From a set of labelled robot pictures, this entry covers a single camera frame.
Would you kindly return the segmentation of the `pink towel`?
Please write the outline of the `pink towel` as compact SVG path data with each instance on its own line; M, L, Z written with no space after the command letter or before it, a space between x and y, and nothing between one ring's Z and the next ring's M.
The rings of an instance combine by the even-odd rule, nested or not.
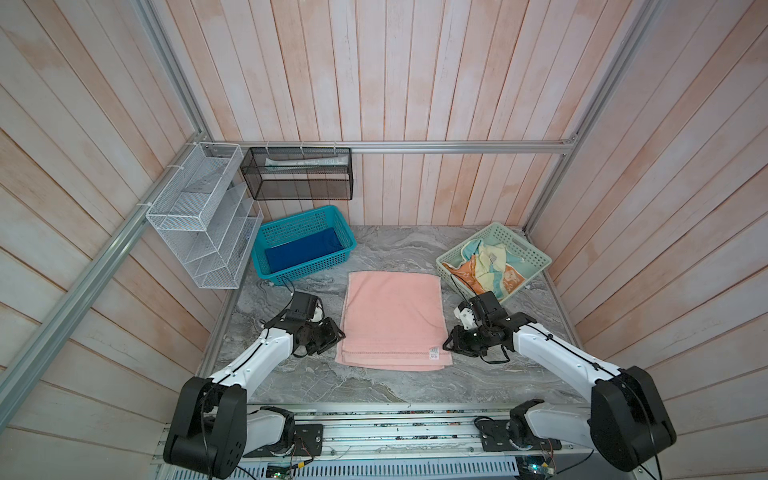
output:
M348 277L335 360L345 366L427 372L453 364L440 279L431 274L361 271Z

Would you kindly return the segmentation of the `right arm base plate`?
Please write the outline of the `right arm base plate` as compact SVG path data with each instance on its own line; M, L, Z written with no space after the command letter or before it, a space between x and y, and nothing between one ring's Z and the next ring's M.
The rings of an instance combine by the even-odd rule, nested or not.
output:
M510 434L509 424L509 420L495 420L487 416L473 420L484 452L552 452L562 449L562 442L556 439L528 436L515 440Z

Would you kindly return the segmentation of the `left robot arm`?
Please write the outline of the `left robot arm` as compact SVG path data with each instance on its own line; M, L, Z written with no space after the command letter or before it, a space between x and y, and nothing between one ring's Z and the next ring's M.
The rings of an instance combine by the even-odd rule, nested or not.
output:
M344 337L325 315L319 297L293 293L235 360L183 385L165 441L164 462L209 479L228 478L248 455L290 457L290 465L277 470L280 478L311 463L322 449L322 425L299 426L289 410L275 406L252 410L248 401L284 360L319 355Z

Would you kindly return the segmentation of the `blue towel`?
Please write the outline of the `blue towel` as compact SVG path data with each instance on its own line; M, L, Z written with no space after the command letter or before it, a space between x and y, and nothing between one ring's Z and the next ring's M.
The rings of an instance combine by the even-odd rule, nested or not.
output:
M272 272L316 260L343 249L335 230L328 228L286 244L268 248L265 256Z

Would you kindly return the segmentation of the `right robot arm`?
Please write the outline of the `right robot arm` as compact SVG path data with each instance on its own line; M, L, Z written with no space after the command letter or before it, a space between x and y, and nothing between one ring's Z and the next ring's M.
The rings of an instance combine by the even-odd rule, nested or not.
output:
M464 300L444 350L483 359L494 347L504 361L517 353L570 385L583 405L532 399L513 407L506 420L474 420L486 451L552 451L562 442L599 453L612 467L630 472L673 446L677 433L651 375L620 368L557 337L529 315L511 314L484 293Z

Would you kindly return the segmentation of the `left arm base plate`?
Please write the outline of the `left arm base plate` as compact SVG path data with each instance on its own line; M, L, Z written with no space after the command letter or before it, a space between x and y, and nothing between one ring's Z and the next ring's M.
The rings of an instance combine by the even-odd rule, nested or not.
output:
M263 446L244 454L245 458L272 458L290 455L317 457L321 455L324 427L322 424L299 424L293 427L287 442Z

